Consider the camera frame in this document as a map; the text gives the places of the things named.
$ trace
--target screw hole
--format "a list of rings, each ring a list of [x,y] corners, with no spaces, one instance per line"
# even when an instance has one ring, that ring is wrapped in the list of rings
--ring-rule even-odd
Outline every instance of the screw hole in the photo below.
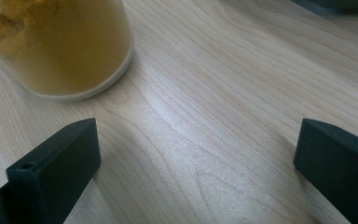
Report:
[[[27,162],[22,165],[21,169],[28,170],[28,169],[31,169],[33,166],[34,166],[34,164],[32,162]]]

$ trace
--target black object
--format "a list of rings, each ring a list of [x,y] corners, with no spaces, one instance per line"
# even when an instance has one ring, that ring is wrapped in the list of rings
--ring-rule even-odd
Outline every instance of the black object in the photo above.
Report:
[[[304,119],[296,169],[344,217],[358,223],[358,137],[331,124]]]
[[[61,224],[101,165],[95,119],[72,123],[7,168],[0,224]]]
[[[358,9],[358,0],[310,0],[321,7],[335,9]]]

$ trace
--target glass jar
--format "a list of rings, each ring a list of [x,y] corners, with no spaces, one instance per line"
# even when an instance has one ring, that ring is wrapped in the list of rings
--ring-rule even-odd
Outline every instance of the glass jar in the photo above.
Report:
[[[121,0],[0,0],[0,67],[50,100],[80,100],[125,72],[133,36]]]

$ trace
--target light wooden surface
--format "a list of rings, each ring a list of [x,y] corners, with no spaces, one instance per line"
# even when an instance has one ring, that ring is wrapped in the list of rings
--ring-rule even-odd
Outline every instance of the light wooden surface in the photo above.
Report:
[[[5,169],[95,117],[103,165],[66,223],[348,223],[293,166],[303,118],[358,135],[358,15],[288,0],[125,0],[128,72],[84,101],[0,73]]]

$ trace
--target wood grain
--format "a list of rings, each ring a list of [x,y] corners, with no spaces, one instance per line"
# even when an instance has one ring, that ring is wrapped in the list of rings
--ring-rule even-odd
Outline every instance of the wood grain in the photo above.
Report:
[[[358,135],[358,14],[288,0],[125,0],[135,54],[87,100],[0,72],[5,169],[95,117],[103,165],[66,223],[349,223],[293,166],[303,118]]]

